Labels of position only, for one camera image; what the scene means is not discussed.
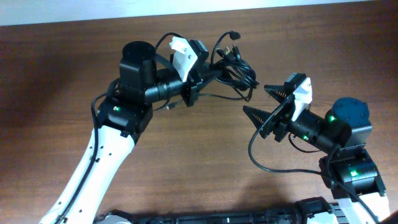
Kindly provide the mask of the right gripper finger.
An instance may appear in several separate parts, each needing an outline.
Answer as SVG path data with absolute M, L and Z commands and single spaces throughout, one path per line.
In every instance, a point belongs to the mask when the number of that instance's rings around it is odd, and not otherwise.
M 266 124 L 260 130 L 259 134 L 263 139 L 273 132 L 275 127 L 275 115 L 270 112 L 259 110 L 250 106 L 243 106 L 244 113 L 252 121 L 256 129 L 259 129 L 265 122 Z
M 265 85 L 264 90 L 280 104 L 293 103 L 294 89 L 292 85 Z

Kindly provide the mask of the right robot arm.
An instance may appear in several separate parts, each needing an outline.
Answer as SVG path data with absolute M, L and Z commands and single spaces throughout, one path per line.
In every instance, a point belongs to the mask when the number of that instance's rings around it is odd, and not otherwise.
M 243 111 L 256 127 L 254 137 L 274 134 L 280 142 L 296 136 L 326 155 L 319 160 L 326 187 L 349 223 L 382 223 L 389 215 L 386 187 L 365 145 L 373 130 L 365 102 L 340 98 L 324 117 L 310 111 L 310 83 L 266 85 L 279 105 L 272 112 L 250 106 Z

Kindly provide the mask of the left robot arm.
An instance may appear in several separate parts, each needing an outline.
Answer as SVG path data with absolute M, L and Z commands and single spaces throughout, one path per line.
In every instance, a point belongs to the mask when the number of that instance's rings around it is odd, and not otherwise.
M 117 170 L 133 151 L 153 117 L 153 104 L 180 95 L 193 106 L 200 91 L 221 76 L 199 40 L 174 37 L 170 59 L 144 41 L 126 44 L 119 78 L 109 84 L 99 106 L 91 105 L 93 130 L 72 177 L 41 223 L 93 223 Z

